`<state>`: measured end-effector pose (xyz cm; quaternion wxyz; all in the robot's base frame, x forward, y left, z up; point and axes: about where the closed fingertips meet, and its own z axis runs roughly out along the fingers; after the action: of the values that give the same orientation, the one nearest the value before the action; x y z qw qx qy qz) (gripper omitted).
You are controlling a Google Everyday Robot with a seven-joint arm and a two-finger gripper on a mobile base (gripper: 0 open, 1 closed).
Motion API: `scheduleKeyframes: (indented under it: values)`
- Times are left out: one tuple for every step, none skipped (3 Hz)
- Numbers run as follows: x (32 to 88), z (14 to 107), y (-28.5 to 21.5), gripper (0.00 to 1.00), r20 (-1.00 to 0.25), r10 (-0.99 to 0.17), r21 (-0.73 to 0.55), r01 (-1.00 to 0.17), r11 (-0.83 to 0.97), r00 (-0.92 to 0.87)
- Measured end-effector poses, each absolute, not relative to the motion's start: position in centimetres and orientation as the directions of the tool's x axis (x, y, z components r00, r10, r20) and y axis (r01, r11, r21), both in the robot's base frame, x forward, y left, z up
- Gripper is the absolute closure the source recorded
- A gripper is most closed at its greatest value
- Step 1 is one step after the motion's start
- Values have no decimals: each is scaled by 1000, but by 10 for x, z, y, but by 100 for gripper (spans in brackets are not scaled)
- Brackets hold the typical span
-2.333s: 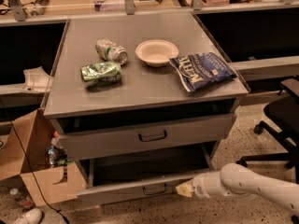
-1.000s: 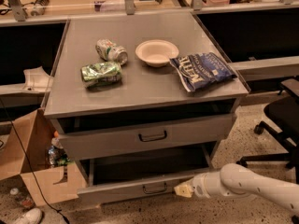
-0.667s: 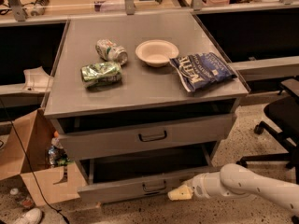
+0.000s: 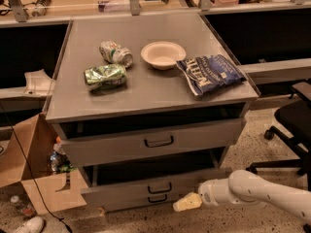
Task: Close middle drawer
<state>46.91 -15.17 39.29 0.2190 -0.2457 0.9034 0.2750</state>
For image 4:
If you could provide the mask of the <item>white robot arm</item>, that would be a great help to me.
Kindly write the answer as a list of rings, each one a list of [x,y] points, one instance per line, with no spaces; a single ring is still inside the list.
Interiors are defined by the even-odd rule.
[[[249,171],[237,170],[228,178],[203,182],[173,204],[176,212],[206,206],[267,203],[311,223],[311,192],[269,182]]]

